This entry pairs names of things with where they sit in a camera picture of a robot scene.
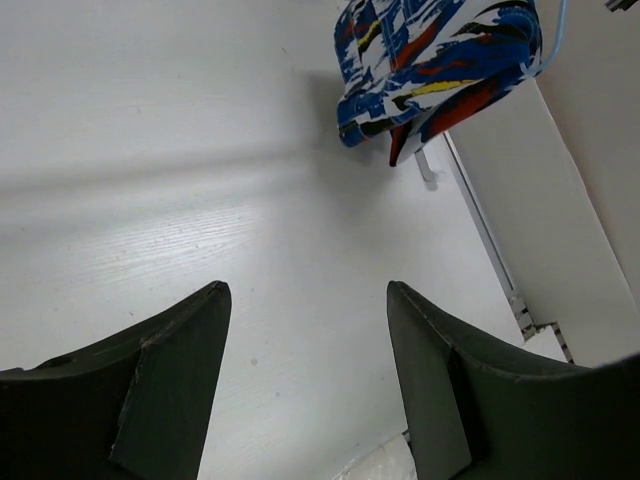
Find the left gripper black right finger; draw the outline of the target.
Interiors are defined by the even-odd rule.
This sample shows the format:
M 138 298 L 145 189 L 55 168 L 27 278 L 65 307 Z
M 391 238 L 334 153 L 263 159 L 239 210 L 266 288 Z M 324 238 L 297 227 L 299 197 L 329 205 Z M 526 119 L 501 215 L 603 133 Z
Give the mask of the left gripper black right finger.
M 635 479 L 639 359 L 595 368 L 506 343 L 409 285 L 387 318 L 421 479 Z

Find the blue white red patterned trousers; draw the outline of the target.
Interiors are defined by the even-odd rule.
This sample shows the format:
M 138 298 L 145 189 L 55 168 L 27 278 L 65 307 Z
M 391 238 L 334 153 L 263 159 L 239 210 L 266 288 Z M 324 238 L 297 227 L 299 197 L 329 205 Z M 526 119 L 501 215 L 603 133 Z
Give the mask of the blue white red patterned trousers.
M 539 64 L 532 1 L 350 1 L 334 29 L 343 145 L 390 134 L 390 166 L 508 95 Z

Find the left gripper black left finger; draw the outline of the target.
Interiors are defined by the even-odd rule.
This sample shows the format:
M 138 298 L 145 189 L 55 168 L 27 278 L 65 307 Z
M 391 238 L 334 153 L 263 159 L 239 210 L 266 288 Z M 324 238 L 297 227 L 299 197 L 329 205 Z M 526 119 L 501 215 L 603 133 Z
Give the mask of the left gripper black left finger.
M 35 368 L 1 374 L 5 479 L 194 479 L 231 317 L 212 282 Z

